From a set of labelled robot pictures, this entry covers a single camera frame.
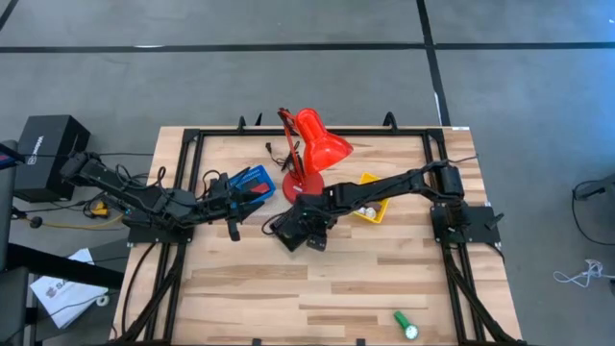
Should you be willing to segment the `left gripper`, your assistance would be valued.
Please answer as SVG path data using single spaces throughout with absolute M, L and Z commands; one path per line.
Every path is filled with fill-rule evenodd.
M 251 203 L 260 197 L 259 192 L 243 191 L 234 186 L 211 185 L 206 196 L 209 207 L 207 224 L 219 219 L 241 222 L 264 205 L 263 201 Z

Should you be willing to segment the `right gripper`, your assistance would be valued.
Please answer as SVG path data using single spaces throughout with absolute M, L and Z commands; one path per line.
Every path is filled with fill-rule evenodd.
M 278 231 L 293 232 L 294 240 L 305 241 L 308 235 L 327 234 L 336 204 L 331 193 L 301 194 L 291 209 L 291 216 L 284 216 L 278 221 Z

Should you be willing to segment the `black plastic basket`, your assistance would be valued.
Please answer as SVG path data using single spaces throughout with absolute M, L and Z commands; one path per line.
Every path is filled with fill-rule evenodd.
M 291 216 L 291 212 L 292 210 L 287 211 L 283 213 L 281 216 L 279 216 L 277 219 L 275 219 L 273 222 L 271 222 L 269 224 L 269 229 L 271 233 L 284 245 L 284 247 L 289 252 L 294 252 L 302 245 L 307 246 L 308 238 L 305 241 L 296 241 L 292 238 L 292 235 L 290 234 L 290 232 L 279 232 L 278 231 L 278 221 L 284 216 L 287 216 L 287 215 Z

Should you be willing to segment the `blue plastic basket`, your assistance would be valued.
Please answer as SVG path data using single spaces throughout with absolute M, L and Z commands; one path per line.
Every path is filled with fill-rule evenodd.
M 260 194 L 260 197 L 252 201 L 251 203 L 265 201 L 266 199 L 270 198 L 276 191 L 275 184 L 273 183 L 264 166 L 257 165 L 255 167 L 248 167 L 230 178 L 230 185 L 243 191 L 251 190 L 253 187 L 261 183 L 269 184 L 271 190 L 266 194 Z

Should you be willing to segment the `yellow plastic basket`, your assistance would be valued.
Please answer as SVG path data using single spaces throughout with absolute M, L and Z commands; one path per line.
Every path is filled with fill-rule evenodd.
M 360 177 L 359 183 L 361 185 L 364 185 L 364 184 L 367 184 L 367 183 L 372 183 L 374 181 L 377 181 L 378 179 L 379 179 L 379 177 L 377 177 L 377 176 L 375 176 L 375 175 L 373 175 L 371 173 L 364 172 L 361 175 L 361 177 Z M 384 215 L 386 213 L 386 210 L 388 208 L 389 200 L 388 199 L 383 199 L 383 200 L 379 200 L 379 201 L 376 201 L 376 202 L 367 202 L 363 206 L 368 205 L 368 204 L 379 204 L 381 206 L 380 211 L 378 213 L 378 216 L 375 219 L 369 219 L 369 218 L 367 218 L 367 217 L 365 217 L 363 215 L 360 215 L 360 214 L 357 213 L 357 210 L 355 210 L 353 212 L 353 215 L 356 215 L 356 216 L 358 216 L 359 218 L 361 218 L 361 219 L 363 219 L 365 221 L 369 221 L 369 222 L 372 222 L 372 223 L 380 224 L 382 222 L 383 217 L 384 217 Z

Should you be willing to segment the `red desk lamp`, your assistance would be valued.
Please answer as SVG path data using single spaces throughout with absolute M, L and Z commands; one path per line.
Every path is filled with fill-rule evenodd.
M 321 171 L 349 157 L 354 147 L 341 136 L 329 132 L 315 109 L 302 109 L 293 115 L 288 109 L 279 108 L 278 116 L 283 122 L 293 163 L 293 170 L 283 178 L 284 197 L 294 203 L 301 194 L 320 194 L 324 188 Z M 292 131 L 305 144 L 301 160 L 294 149 Z

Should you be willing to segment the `green flashlight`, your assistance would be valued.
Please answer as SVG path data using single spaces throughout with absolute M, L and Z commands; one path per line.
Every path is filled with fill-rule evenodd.
M 395 321 L 402 328 L 406 339 L 415 340 L 419 336 L 419 329 L 416 325 L 412 324 L 407 317 L 399 310 L 393 313 Z

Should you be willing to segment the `black metal stand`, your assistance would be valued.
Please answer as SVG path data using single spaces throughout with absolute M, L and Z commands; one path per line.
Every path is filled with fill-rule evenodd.
M 19 346 L 36 322 L 26 306 L 28 276 L 38 274 L 78 284 L 118 289 L 124 274 L 9 242 L 16 167 L 25 161 L 14 140 L 0 141 L 0 346 Z

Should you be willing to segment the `white papers on floor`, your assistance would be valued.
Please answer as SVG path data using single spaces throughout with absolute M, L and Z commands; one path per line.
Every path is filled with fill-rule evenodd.
M 58 329 L 67 328 L 90 306 L 97 306 L 99 296 L 109 295 L 106 287 L 49 276 L 40 276 L 30 284 L 30 289 Z

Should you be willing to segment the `black cardboard box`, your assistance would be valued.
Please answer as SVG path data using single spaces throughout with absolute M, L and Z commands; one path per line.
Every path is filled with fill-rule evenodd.
M 73 116 L 30 116 L 18 140 L 25 162 L 16 169 L 13 195 L 29 203 L 72 199 L 74 186 L 62 180 L 60 170 L 72 151 L 84 151 L 90 131 Z

